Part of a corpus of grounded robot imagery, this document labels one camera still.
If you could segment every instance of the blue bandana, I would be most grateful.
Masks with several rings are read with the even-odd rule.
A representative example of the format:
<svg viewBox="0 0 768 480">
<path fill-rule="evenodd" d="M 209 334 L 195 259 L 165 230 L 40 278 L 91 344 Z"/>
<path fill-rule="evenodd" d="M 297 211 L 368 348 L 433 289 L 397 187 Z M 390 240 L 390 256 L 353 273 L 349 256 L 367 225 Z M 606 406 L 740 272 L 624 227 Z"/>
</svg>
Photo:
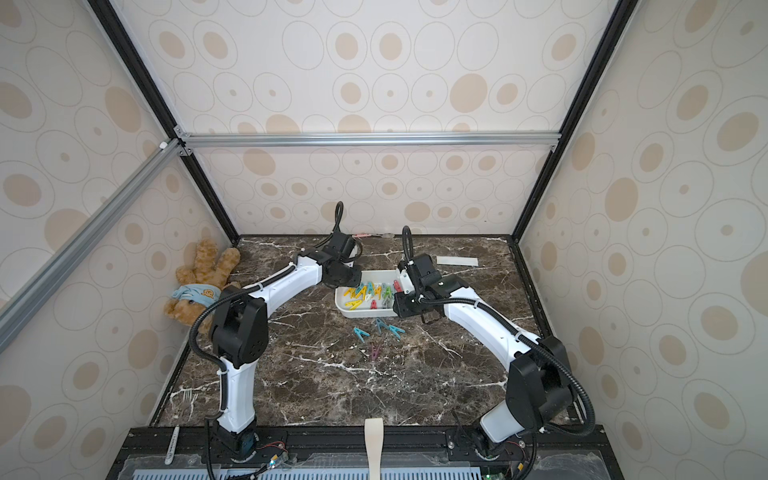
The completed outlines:
<svg viewBox="0 0 768 480">
<path fill-rule="evenodd" d="M 219 299 L 221 290 L 213 285 L 206 283 L 190 283 L 182 285 L 173 294 L 173 298 L 179 300 L 192 300 L 205 307 L 211 306 L 213 302 Z"/>
</svg>

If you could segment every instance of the small white stick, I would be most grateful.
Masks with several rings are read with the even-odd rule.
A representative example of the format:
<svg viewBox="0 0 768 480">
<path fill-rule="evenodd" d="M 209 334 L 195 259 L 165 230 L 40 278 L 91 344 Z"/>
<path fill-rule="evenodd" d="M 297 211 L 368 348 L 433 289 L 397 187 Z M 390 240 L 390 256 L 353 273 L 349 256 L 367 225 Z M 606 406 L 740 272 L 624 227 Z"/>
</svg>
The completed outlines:
<svg viewBox="0 0 768 480">
<path fill-rule="evenodd" d="M 437 257 L 438 265 L 463 265 L 463 266 L 478 266 L 478 259 L 476 257 Z"/>
<path fill-rule="evenodd" d="M 165 465 L 170 465 L 174 460 L 174 453 L 176 453 L 176 442 L 179 440 L 179 427 L 174 427 L 174 434 L 170 436 L 170 444 L 168 444 L 168 452 L 165 454 Z"/>
<path fill-rule="evenodd" d="M 366 419 L 366 454 L 369 480 L 381 480 L 384 419 Z"/>
</svg>

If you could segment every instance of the yellow clothespin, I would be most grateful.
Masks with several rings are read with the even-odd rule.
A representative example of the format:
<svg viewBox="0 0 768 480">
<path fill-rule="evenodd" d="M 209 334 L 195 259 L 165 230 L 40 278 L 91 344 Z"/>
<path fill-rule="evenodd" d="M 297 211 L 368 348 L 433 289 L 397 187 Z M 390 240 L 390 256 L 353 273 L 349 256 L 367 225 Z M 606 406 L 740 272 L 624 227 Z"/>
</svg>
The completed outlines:
<svg viewBox="0 0 768 480">
<path fill-rule="evenodd" d="M 350 310 L 354 310 L 360 305 L 362 305 L 362 300 L 353 300 L 344 304 L 344 306 L 348 306 Z"/>
</svg>

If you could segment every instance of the white vent grille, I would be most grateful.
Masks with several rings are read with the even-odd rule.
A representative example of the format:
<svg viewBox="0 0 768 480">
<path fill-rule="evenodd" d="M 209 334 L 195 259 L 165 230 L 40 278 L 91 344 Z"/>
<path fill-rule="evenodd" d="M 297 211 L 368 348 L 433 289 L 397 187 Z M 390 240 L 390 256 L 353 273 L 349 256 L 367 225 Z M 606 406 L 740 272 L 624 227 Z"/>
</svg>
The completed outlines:
<svg viewBox="0 0 768 480">
<path fill-rule="evenodd" d="M 229 468 L 221 470 L 218 480 L 255 472 L 253 469 Z M 141 469 L 134 472 L 134 480 L 208 480 L 202 468 Z M 368 480 L 367 468 L 292 468 L 273 470 L 259 476 L 259 480 Z M 382 480 L 480 480 L 478 467 L 414 467 L 382 468 Z"/>
</svg>

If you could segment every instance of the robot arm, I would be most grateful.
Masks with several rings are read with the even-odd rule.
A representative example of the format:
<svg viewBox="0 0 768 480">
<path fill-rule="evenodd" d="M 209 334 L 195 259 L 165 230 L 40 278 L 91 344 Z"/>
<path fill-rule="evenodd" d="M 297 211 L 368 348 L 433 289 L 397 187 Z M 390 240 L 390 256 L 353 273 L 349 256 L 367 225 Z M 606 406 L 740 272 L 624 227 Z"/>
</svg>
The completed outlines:
<svg viewBox="0 0 768 480">
<path fill-rule="evenodd" d="M 577 396 L 591 420 L 576 433 L 586 435 L 592 430 L 589 398 L 571 374 L 565 347 L 558 339 L 542 339 L 514 324 L 483 302 L 462 278 L 442 276 L 429 255 L 414 257 L 408 227 L 403 228 L 403 251 L 404 260 L 398 266 L 403 291 L 395 294 L 395 313 L 409 317 L 438 310 L 480 340 L 508 369 L 505 400 L 478 421 L 477 433 L 483 437 L 482 447 L 475 442 L 478 453 L 490 452 L 511 435 L 539 430 Z"/>
<path fill-rule="evenodd" d="M 253 427 L 253 381 L 259 357 L 269 342 L 267 318 L 286 301 L 311 286 L 323 283 L 331 288 L 358 286 L 360 268 L 353 266 L 362 246 L 351 235 L 339 231 L 343 205 L 336 206 L 333 232 L 312 249 L 302 249 L 288 266 L 259 283 L 237 289 L 227 287 L 209 309 L 214 310 L 210 328 L 213 355 L 197 345 L 197 328 L 208 310 L 190 331 L 190 347 L 197 355 L 215 362 L 221 376 L 221 415 L 214 423 L 214 435 L 244 457 L 256 440 Z"/>
</svg>

